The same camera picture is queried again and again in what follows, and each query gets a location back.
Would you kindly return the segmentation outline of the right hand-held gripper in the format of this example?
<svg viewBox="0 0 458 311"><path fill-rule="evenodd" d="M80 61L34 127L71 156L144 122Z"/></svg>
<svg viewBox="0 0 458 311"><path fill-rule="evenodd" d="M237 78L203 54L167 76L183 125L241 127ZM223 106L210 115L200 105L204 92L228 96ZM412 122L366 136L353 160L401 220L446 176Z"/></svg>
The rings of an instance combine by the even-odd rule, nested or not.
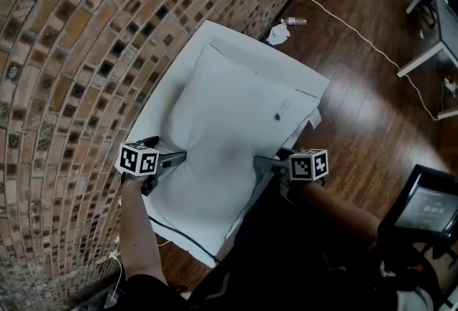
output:
<svg viewBox="0 0 458 311"><path fill-rule="evenodd" d="M314 182L321 180L329 173L328 150L306 149L296 152L282 147L277 159L254 156L253 165L256 173L254 199L262 195L272 178L281 173L280 194L290 201L289 191L292 182Z"/></svg>

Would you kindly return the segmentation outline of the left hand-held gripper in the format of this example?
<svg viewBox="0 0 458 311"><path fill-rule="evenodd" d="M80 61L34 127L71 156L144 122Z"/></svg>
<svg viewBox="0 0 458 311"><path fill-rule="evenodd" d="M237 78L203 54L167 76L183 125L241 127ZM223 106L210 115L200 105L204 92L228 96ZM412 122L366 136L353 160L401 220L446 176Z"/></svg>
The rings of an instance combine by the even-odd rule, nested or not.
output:
<svg viewBox="0 0 458 311"><path fill-rule="evenodd" d="M158 182L186 160L187 152L161 154L156 149L159 140L158 136L154 136L120 145L117 171L121 174L121 187L129 179L141 179L141 193L148 197Z"/></svg>

